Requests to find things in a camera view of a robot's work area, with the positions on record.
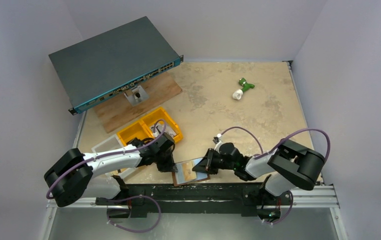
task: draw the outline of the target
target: yellow plastic tray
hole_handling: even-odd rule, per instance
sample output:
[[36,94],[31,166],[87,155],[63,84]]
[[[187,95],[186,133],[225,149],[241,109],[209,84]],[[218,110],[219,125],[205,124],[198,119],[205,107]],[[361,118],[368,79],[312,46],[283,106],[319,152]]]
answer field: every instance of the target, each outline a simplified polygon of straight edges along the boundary
[[183,139],[182,131],[180,131],[179,126],[175,123],[175,121],[173,121],[162,106],[141,117],[139,120],[130,124],[126,128],[120,130],[117,132],[117,136],[124,146],[126,146],[127,142],[134,138],[138,138],[140,140],[153,138],[154,136],[151,132],[151,126],[153,126],[160,119],[164,119],[176,133],[176,136],[173,137],[175,143],[178,143]]

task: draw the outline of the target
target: green object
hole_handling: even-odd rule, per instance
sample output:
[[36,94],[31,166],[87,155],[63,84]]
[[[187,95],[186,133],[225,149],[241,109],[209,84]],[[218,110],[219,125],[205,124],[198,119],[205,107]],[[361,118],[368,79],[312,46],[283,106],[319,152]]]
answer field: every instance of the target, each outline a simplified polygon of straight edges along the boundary
[[239,85],[241,85],[243,88],[241,89],[242,92],[246,92],[248,89],[253,89],[255,87],[254,84],[247,83],[247,80],[245,78],[241,78],[238,81]]

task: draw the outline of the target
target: gray wall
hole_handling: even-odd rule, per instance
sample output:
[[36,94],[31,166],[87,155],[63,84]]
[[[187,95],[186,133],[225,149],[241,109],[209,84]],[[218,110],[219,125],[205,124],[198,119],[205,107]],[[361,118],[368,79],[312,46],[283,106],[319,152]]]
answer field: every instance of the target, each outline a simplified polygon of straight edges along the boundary
[[186,61],[293,59],[326,0],[65,0],[87,39],[143,16]]
[[350,239],[381,239],[381,0],[327,1],[292,68]]
[[73,144],[79,116],[48,54],[79,42],[61,0],[0,0],[0,240],[36,239],[43,175]]

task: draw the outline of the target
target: small wooden board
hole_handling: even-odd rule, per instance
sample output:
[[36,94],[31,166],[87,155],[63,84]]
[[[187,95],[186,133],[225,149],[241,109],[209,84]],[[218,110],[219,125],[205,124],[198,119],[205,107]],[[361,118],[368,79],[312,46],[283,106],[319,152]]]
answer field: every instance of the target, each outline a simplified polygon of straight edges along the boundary
[[168,72],[149,79],[141,86],[149,95],[149,99],[136,106],[132,106],[124,94],[119,94],[93,107],[107,133],[118,129],[182,92],[181,87]]

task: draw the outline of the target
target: wooden tabletop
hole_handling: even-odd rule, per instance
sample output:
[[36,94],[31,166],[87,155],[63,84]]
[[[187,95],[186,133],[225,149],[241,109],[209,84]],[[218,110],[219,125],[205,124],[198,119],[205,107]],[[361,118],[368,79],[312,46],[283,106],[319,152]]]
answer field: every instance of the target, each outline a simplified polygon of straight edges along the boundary
[[[176,144],[176,163],[202,157],[213,148],[213,137],[232,126],[251,131],[264,150],[270,150],[281,138],[307,124],[286,62],[185,62],[169,70],[183,92],[161,106],[180,127],[183,140]],[[240,78],[255,88],[240,100],[232,94],[241,88]],[[106,133],[95,112],[90,109],[83,123],[79,142],[82,153],[112,136],[124,126]],[[303,132],[294,141],[312,148],[310,135]],[[224,134],[244,155],[260,153],[254,139],[246,132],[233,129]],[[142,167],[126,183],[172,183],[172,174],[158,172],[155,164]],[[211,175],[211,183],[242,182],[231,170]]]

